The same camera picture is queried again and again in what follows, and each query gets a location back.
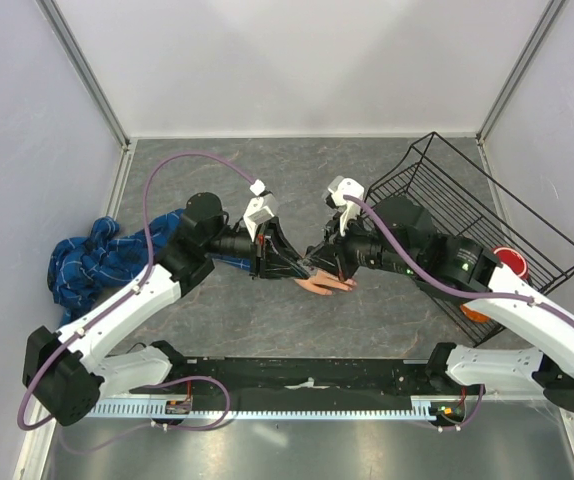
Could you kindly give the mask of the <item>glitter nail polish bottle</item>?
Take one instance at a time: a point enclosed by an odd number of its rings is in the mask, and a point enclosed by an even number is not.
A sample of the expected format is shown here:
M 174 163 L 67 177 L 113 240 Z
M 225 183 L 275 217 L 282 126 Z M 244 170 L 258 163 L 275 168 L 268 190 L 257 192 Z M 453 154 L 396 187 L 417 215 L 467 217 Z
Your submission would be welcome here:
M 302 268 L 303 271 L 306 271 L 309 276 L 313 276 L 317 273 L 318 269 L 315 265 L 311 263 L 310 260 L 307 258 L 301 258 L 298 261 L 298 264 Z

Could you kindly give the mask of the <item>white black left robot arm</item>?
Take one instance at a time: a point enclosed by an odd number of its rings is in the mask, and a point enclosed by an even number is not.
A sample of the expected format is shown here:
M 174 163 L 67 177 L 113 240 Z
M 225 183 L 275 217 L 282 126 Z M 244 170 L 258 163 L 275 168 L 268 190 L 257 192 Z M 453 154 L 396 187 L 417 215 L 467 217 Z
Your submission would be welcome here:
M 175 393 L 186 382 L 177 352 L 158 342 L 138 352 L 113 348 L 151 316 L 177 302 L 214 270 L 218 257 L 247 261 L 261 279 L 306 279 L 310 271 L 283 235 L 274 195 L 253 197 L 242 222 L 230 226 L 219 197 L 193 195 L 164 245 L 117 293 L 77 320 L 34 330 L 26 343 L 22 383 L 62 426 L 83 419 L 115 394 L 156 385 Z

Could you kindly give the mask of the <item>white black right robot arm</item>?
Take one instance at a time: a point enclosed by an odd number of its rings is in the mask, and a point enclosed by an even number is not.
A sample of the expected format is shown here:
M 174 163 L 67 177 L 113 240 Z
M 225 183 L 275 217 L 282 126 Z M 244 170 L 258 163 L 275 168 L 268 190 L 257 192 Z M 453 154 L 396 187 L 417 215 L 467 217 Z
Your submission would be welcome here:
M 374 228 L 336 214 L 324 240 L 307 250 L 313 265 L 342 279 L 360 267 L 405 275 L 425 293 L 488 317 L 530 344 L 481 350 L 439 343 L 424 371 L 432 391 L 481 385 L 503 394 L 535 393 L 574 413 L 573 314 L 469 238 L 441 234 L 431 223 L 404 225 L 395 218 L 398 207 L 372 208 L 350 195 L 343 204 L 349 212 L 365 213 Z

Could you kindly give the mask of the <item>mannequin hand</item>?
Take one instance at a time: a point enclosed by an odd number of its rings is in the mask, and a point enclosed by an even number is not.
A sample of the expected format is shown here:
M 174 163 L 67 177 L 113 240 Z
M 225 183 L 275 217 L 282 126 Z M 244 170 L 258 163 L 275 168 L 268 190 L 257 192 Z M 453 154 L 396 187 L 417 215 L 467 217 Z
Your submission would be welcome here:
M 294 282 L 304 290 L 321 296 L 332 295 L 335 291 L 350 292 L 357 287 L 354 280 L 341 280 L 323 270 L 317 270 L 307 279 L 295 279 Z

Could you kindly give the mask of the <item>orange cup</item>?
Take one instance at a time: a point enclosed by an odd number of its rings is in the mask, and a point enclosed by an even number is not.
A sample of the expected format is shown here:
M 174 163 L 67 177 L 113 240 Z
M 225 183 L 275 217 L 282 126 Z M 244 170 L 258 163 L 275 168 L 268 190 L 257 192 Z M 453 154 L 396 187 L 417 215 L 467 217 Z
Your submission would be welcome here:
M 478 324 L 484 324 L 490 321 L 490 318 L 480 312 L 468 308 L 466 305 L 461 305 L 460 310 L 463 315 L 470 321 Z

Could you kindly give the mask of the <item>red mug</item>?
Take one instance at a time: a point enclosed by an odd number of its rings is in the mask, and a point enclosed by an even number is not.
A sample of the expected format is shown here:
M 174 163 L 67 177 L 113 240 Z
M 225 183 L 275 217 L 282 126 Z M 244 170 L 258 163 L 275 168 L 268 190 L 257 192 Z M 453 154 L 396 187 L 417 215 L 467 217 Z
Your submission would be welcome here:
M 527 279 L 529 266 L 525 257 L 512 247 L 500 246 L 493 253 L 505 265 L 507 265 L 519 278 Z

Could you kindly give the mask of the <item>blue plaid shirt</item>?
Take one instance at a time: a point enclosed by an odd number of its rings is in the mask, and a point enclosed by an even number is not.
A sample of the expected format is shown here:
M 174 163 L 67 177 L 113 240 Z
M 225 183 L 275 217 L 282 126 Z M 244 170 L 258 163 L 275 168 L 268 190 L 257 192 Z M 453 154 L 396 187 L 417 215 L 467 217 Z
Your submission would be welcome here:
M 180 224 L 177 209 L 149 223 L 152 243 L 143 230 L 121 237 L 119 223 L 110 216 L 93 223 L 86 236 L 66 238 L 51 253 L 47 287 L 63 309 L 61 326 L 90 312 L 102 294 L 130 283 L 148 265 Z

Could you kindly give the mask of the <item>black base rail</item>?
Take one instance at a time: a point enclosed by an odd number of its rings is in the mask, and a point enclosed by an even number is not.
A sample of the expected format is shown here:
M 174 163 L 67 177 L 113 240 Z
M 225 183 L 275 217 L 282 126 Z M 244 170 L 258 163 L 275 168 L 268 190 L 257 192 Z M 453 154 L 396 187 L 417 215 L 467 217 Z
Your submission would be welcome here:
M 476 396 L 475 384 L 462 386 L 439 370 L 434 361 L 378 358 L 271 358 L 189 357 L 165 341 L 157 341 L 172 355 L 172 369 L 162 388 L 137 387 L 139 394 L 188 394 L 217 399 L 224 406 L 221 389 L 207 377 L 224 385 L 230 400 L 240 397 L 278 396 L 300 393 L 313 396 L 385 395 L 392 397 Z

